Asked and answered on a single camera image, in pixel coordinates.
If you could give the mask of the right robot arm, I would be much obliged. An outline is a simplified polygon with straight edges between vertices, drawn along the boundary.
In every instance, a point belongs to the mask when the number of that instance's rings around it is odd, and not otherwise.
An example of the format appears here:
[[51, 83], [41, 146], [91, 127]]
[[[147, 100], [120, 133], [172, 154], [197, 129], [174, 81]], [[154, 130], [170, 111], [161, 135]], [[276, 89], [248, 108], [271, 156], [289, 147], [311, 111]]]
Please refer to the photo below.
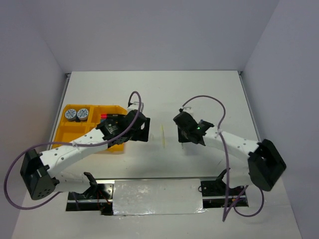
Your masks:
[[229, 178], [224, 175], [217, 182], [217, 191], [222, 195], [228, 195], [235, 187], [247, 185], [255, 185], [269, 192], [287, 168], [270, 140], [258, 142], [241, 138], [218, 130], [210, 122], [196, 122], [185, 111], [175, 116], [173, 121], [177, 125], [180, 143], [191, 142], [216, 148], [240, 161], [240, 164], [229, 162]]

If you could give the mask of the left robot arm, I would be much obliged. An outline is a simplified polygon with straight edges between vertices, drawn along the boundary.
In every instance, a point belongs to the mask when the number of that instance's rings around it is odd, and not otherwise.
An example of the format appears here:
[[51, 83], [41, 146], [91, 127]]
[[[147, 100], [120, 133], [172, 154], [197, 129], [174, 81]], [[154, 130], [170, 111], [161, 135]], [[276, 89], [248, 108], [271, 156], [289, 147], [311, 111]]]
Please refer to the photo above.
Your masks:
[[55, 149], [37, 152], [29, 149], [20, 169], [31, 199], [40, 200], [66, 183], [79, 184], [79, 194], [91, 199], [100, 191], [100, 185], [89, 172], [74, 181], [61, 173], [85, 157], [129, 140], [147, 142], [151, 119], [138, 110], [131, 110], [118, 118], [108, 118], [74, 141]]

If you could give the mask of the pink black highlighter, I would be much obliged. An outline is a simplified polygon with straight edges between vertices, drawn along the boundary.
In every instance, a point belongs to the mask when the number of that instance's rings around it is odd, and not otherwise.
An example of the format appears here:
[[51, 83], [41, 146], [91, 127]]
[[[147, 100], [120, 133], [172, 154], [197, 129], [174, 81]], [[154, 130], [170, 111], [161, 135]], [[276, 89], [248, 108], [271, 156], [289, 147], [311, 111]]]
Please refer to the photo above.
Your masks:
[[122, 118], [125, 115], [123, 114], [101, 114], [100, 119], [116, 119], [116, 118]]

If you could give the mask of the blue round tin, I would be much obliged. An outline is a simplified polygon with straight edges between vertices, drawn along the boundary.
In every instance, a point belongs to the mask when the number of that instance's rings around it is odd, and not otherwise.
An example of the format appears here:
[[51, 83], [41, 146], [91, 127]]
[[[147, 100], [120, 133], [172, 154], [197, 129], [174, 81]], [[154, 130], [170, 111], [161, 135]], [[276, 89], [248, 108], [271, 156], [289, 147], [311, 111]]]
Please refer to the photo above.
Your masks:
[[86, 108], [81, 108], [77, 111], [77, 118], [80, 121], [87, 121], [88, 116], [89, 116], [89, 110]]

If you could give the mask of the grey-blue round tin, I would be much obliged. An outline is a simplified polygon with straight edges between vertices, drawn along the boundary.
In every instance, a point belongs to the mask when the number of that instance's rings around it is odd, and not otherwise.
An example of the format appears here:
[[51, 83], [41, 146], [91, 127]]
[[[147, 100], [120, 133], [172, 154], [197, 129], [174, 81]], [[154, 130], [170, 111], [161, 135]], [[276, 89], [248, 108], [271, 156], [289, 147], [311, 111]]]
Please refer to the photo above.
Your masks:
[[77, 111], [75, 109], [68, 109], [65, 114], [65, 118], [67, 121], [76, 121], [77, 119]]

